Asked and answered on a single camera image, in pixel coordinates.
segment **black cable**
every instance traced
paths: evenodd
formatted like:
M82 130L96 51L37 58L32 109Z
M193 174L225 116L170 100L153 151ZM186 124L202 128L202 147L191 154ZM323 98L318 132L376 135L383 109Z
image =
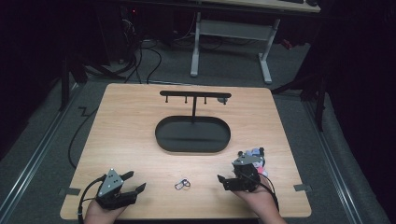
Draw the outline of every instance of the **black cable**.
M256 184L262 186L263 188L265 188L265 189L271 194L271 196L272 196L272 198L273 198L273 200L274 200L276 209L277 209L277 211L279 211L279 202L277 201L277 197L276 197L274 185L273 185L273 183L271 182L271 180L270 180L267 176L262 175L262 176L264 176L264 177L270 182L270 184L271 184L271 186L272 186L272 189L269 189L269 188L268 188L267 186L265 186L262 182L256 181L256 180L250 178L249 176L245 175L245 174L242 173L242 172L240 172L240 173L238 173L238 174L242 175L243 177L247 178L248 180L250 180L250 181L252 181L252 182L254 182L254 183L256 183Z
M91 114L89 114L88 116L84 116L84 117L86 117L86 118L85 118L84 121L82 121L82 123L78 126L78 129L76 130L75 134L73 135L72 140L70 141L69 149L67 150L67 158L69 159L70 165L72 165L72 167L73 167L74 169L77 169L77 166L72 162L72 158L71 158L71 148L72 148L72 146L73 146L73 142L74 142L74 140L76 139L76 136L77 136L77 134L79 133L79 131L81 130L82 126L85 124L85 122L87 122L87 120L88 120L94 113L96 113L97 110L98 110L98 108L96 108L95 110L93 110L93 111L91 112Z
M139 73L137 72L137 68L140 66L140 64L142 63L142 45L140 45L139 47L139 52L140 52L140 58L139 58L139 63L135 65L134 67L134 71L131 72L131 74L125 78L124 83L127 83L129 81L129 79L131 78L131 76L134 74L134 72L136 72L136 77L139 80L139 83L142 84L142 80L139 76Z
M80 224L84 223L84 218L82 216L82 203L85 201L84 198L85 198L85 194L87 193L88 189L90 189L97 182L105 181L106 177L107 177L107 175L102 175L101 177L93 180L91 182L91 184L88 185L87 188L85 188L84 192L81 195L81 198L79 199L79 204L78 204L78 223L80 223Z
M146 83L149 84L149 78L155 72L155 70L157 70L157 68L160 66L161 62L163 61L163 57L161 57L161 54L158 51L154 50L154 49L146 49L146 50L150 50L150 51L158 54L158 56L160 57L160 61L158 62L157 66L148 74L148 77L146 79Z

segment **human hand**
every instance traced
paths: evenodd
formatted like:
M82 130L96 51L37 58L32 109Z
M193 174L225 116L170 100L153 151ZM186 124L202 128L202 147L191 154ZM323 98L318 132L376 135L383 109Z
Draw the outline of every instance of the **human hand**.
M115 210L103 209L96 200L92 200L87 209L85 224L112 224L127 206Z
M269 188L268 180L263 176L260 176L260 179L262 184ZM263 186L258 186L252 192L240 190L233 193L244 200L263 223L286 223L277 211L272 195Z

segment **gray carpet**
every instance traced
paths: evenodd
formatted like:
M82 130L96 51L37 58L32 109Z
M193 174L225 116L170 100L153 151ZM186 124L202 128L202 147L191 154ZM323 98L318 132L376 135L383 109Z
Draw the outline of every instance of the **gray carpet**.
M256 45L259 46L260 42L249 46L253 50L257 50ZM153 46L153 43L145 43L145 46ZM204 47L214 48L215 46L216 44L206 44ZM162 62L152 74L150 80L153 82L166 81L195 85L249 86L274 89L293 80L309 49L309 46L303 46L287 50L282 46L274 45L268 58L273 84L268 86L263 84L257 54L247 54L242 50L230 51L229 48L232 47L233 44L230 44L230 46L221 46L215 51L202 50L200 74L196 78L191 78L189 75L191 46L173 45L170 48L158 44L152 49L161 54ZM152 49L143 49L142 51L143 58L138 72L143 82L146 81L147 75L160 60L160 57L151 51ZM86 114L96 109L100 104L106 85L110 82L115 81L90 76L89 82L78 88L81 92L70 105L70 109L58 131L52 137L48 152L9 216L8 223L77 223L76 221L62 220L59 216L64 200L63 189L68 188L74 174L74 169L67 159L67 151L78 127L86 118L81 116L83 109L80 107L86 107ZM132 76L130 82L138 83L136 74ZM350 223L337 188L334 186L334 180L322 150L323 140L320 140L322 136L342 171L341 173L350 189L354 202L360 209L361 223L389 223L361 173L359 165L348 149L332 112L331 102L326 101L323 118L324 133L318 135L316 126L312 123L312 117L307 112L308 103L301 102L296 93L298 92L287 91L275 95L274 98L300 176L303 182L312 189L307 192L312 207L312 215L308 218L287 218L287 221L289 223ZM58 113L60 99L60 85L58 84L48 96L48 99L33 114L28 127L11 151L1 160L0 168L3 172L1 174L0 201L3 202L6 199L19 174L22 173L50 123L54 120ZM78 163L93 119L94 116L89 118L82 126L71 146L71 157L74 164Z

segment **dark background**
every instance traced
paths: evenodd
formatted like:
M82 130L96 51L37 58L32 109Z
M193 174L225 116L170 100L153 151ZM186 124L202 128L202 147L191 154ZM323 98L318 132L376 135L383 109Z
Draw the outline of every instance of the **dark background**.
M323 15L352 18L342 24L322 25L285 19L276 41L313 44L296 79L327 74L327 92L349 147L389 219L395 222L391 211L396 200L392 180L396 172L395 2L383 0L370 5L348 0L323 1L320 5ZM59 79L64 55L74 51L108 64L125 58L126 43L115 5L19 0L1 3L0 10L3 158ZM182 33L188 26L183 22L188 20L178 19L191 17L189 12L169 8L142 10L144 17L136 21L136 27L165 43L174 38L173 30ZM315 87L309 83L298 88Z

